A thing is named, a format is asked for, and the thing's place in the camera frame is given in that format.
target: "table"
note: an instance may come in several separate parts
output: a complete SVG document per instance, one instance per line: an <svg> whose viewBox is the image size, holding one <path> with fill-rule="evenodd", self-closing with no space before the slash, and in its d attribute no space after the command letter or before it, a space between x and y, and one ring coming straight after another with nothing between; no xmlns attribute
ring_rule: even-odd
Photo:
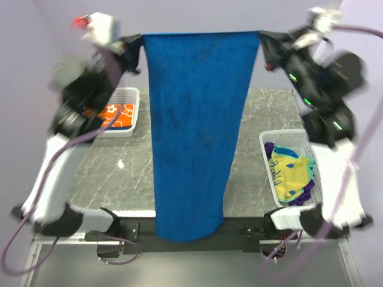
<svg viewBox="0 0 383 287"><path fill-rule="evenodd" d="M259 134L301 127L292 90L249 91L224 196L225 216L263 216L276 208ZM154 210L148 93L141 93L138 121L131 138L95 140L79 165L69 199L76 206L88 208Z"/></svg>

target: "blue towel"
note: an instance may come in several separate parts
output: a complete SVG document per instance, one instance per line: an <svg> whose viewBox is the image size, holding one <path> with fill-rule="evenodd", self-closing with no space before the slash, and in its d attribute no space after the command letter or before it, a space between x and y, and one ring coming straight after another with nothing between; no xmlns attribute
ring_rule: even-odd
<svg viewBox="0 0 383 287"><path fill-rule="evenodd" d="M143 35L157 235L190 242L223 222L223 195L258 50L257 32Z"/></svg>

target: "laundry basket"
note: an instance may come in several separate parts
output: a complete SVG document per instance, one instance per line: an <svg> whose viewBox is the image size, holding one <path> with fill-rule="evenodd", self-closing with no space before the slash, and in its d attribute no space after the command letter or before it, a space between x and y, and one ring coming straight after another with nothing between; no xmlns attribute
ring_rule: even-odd
<svg viewBox="0 0 383 287"><path fill-rule="evenodd" d="M121 105L122 103L134 104L132 126L127 129L108 129L99 134L98 138L129 138L133 135L139 111L139 90L137 88L115 89L108 104Z"/></svg>
<svg viewBox="0 0 383 287"><path fill-rule="evenodd" d="M269 162L265 151L265 143L272 142L276 145L283 146L285 148L290 148L295 151L297 154L302 154L307 157L314 158L317 162L317 158L314 154L314 151L308 141L306 131L303 129L294 129L294 130L270 130L262 132L259 135L259 141L261 143L262 155L265 161L266 170L269 177L269 182L274 197L275 204L278 207L288 206L288 203L281 203L276 196L276 191L269 168ZM322 202L322 186L320 172L318 165L314 165L314 178L315 187L311 190L311 198L307 200L304 205L312 205Z"/></svg>

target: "green light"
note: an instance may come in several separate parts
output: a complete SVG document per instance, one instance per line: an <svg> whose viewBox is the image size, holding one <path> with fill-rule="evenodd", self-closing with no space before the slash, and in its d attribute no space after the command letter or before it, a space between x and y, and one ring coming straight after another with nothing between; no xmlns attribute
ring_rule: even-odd
<svg viewBox="0 0 383 287"><path fill-rule="evenodd" d="M333 124L338 130L342 130L342 127L337 122L334 121Z"/></svg>
<svg viewBox="0 0 383 287"><path fill-rule="evenodd" d="M290 79L292 79L294 82L298 81L297 78L293 74L288 75Z"/></svg>
<svg viewBox="0 0 383 287"><path fill-rule="evenodd" d="M308 99L303 99L305 103L307 103L309 106L311 106L311 102Z"/></svg>

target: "orange cloth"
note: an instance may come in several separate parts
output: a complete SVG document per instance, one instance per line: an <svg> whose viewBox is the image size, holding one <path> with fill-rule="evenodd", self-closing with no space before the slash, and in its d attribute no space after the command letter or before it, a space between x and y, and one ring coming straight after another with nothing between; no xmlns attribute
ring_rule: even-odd
<svg viewBox="0 0 383 287"><path fill-rule="evenodd" d="M107 105L105 109L98 114L98 117L104 120L102 127L105 127L111 120L115 117L118 111L118 105ZM123 105L121 114L118 117L117 121L112 125L112 127L131 127L133 124L134 116L134 104L126 103ZM92 116L91 111L85 111L84 115L87 117Z"/></svg>

